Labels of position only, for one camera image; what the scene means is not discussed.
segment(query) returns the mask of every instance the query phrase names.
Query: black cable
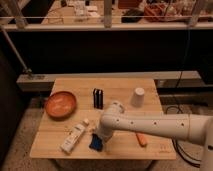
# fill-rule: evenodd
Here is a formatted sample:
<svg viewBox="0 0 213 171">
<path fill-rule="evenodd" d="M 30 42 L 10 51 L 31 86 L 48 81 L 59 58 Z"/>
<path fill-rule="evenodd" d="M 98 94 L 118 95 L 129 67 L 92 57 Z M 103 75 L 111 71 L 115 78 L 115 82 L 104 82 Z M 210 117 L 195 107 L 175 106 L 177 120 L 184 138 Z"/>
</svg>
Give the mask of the black cable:
<svg viewBox="0 0 213 171">
<path fill-rule="evenodd" d="M 175 97 L 175 95 L 174 94 L 172 94 L 172 97 L 173 97 L 173 99 L 175 100 L 175 103 L 177 104 L 177 108 L 178 108 L 178 114 L 179 113 L 183 113 L 183 110 L 181 109 L 181 107 L 180 107 L 180 102 L 178 101 L 178 99 Z"/>
<path fill-rule="evenodd" d="M 44 107 L 44 96 L 42 95 L 41 91 L 38 91 L 37 92 L 37 96 L 38 96 L 38 99 L 39 99 L 39 108 L 43 108 Z"/>
<path fill-rule="evenodd" d="M 177 143 L 177 146 L 178 146 L 178 148 L 184 153 L 184 155 L 186 155 L 187 157 L 189 157 L 190 159 L 192 159 L 192 160 L 195 160 L 195 161 L 198 161 L 198 162 L 201 162 L 201 160 L 199 160 L 199 159 L 196 159 L 196 158 L 194 158 L 194 157 L 192 157 L 192 156 L 190 156 L 189 154 L 187 154 L 184 150 L 183 150 L 183 148 L 181 147 L 181 145 L 179 144 L 179 143 Z"/>
<path fill-rule="evenodd" d="M 180 107 L 178 107 L 178 106 L 169 106 L 169 107 L 167 107 L 165 113 L 167 114 L 169 109 L 172 109 L 172 108 L 177 109 L 178 110 L 177 113 L 179 113 L 179 112 L 183 113 L 182 109 Z"/>
<path fill-rule="evenodd" d="M 180 76 L 179 76 L 174 88 L 177 88 L 179 86 L 179 84 L 180 84 L 180 81 L 181 81 L 182 75 L 183 75 L 183 69 L 184 69 L 184 66 L 185 66 L 185 63 L 186 63 L 186 59 L 187 59 L 188 53 L 189 53 L 189 47 L 190 47 L 190 41 L 191 41 L 191 32 L 190 32 L 190 29 L 188 29 L 187 31 L 188 31 L 187 43 L 186 43 L 186 49 L 185 49 L 182 65 L 181 65 L 181 68 L 180 68 L 181 72 L 180 72 Z"/>
<path fill-rule="evenodd" d="M 182 152 L 180 152 L 179 147 L 178 147 L 179 144 L 178 144 L 178 141 L 177 141 L 177 140 L 173 140 L 173 145 L 176 146 L 176 148 L 175 148 L 175 149 L 177 150 L 176 152 L 179 154 L 179 156 L 180 156 L 185 162 L 187 162 L 188 164 L 190 164 L 190 165 L 193 166 L 193 167 L 197 167 L 197 168 L 200 167 L 200 164 L 190 161 L 189 159 L 186 158 L 186 156 L 184 156 L 184 154 L 182 154 Z"/>
</svg>

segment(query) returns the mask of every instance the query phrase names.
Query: orange bowl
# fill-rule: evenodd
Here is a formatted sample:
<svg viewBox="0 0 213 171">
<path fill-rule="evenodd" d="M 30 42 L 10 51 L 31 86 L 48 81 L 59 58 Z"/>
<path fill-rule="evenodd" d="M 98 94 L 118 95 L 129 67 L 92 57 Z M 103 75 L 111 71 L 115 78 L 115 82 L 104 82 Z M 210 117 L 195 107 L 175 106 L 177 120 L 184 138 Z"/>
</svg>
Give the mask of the orange bowl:
<svg viewBox="0 0 213 171">
<path fill-rule="evenodd" d="M 76 108 L 76 97 L 68 91 L 53 93 L 45 103 L 46 113 L 55 119 L 70 116 Z"/>
</svg>

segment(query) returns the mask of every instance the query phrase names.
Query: blue cloth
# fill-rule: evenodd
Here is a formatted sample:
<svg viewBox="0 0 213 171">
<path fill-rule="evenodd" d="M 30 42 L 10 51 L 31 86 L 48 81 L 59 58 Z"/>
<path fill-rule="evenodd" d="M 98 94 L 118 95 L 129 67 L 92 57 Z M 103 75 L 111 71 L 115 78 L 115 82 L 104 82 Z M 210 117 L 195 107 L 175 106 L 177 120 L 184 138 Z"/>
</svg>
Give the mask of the blue cloth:
<svg viewBox="0 0 213 171">
<path fill-rule="evenodd" d="M 92 142 L 90 143 L 89 148 L 96 151 L 102 151 L 102 140 L 96 134 L 92 134 Z"/>
</svg>

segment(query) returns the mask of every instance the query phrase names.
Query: floor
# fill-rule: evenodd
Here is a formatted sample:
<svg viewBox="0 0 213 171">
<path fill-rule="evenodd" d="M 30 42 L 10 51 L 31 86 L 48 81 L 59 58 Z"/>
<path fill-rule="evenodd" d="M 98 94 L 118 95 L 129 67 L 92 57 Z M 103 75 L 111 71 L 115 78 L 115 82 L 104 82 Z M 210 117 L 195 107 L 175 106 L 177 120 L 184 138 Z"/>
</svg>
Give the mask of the floor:
<svg viewBox="0 0 213 171">
<path fill-rule="evenodd" d="M 184 112 L 191 113 L 191 106 L 181 105 Z M 12 142 L 10 151 L 2 166 L 2 171 L 56 171 L 56 170 L 79 170 L 79 171 L 96 171 L 96 170 L 110 170 L 110 171 L 138 171 L 144 170 L 150 161 L 132 161 L 132 160 L 60 160 L 55 162 L 46 159 L 32 159 L 29 157 L 30 148 L 33 139 L 38 129 L 39 121 L 42 116 L 43 109 L 39 107 L 39 103 L 33 99 L 26 110 L 20 125 L 17 129 L 16 135 Z M 176 109 L 169 110 L 169 113 L 176 113 Z M 202 147 L 192 145 L 186 142 L 181 142 L 184 150 L 195 158 L 201 158 Z M 178 155 L 177 159 L 173 161 L 163 160 L 157 161 L 152 168 L 152 171 L 197 171 L 198 168 L 192 167 L 184 162 Z"/>
</svg>

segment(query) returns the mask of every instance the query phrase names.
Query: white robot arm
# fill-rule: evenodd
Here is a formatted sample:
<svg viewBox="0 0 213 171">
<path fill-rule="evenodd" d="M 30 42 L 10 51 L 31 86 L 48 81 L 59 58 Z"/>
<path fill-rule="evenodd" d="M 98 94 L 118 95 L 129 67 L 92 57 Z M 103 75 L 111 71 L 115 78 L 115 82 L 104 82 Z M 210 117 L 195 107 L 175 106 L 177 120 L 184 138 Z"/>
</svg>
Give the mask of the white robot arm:
<svg viewBox="0 0 213 171">
<path fill-rule="evenodd" d="M 123 113 L 124 108 L 118 101 L 104 111 L 95 130 L 102 141 L 107 142 L 114 130 L 189 141 L 204 146 L 200 170 L 213 170 L 213 117 L 192 114 L 131 116 Z"/>
</svg>

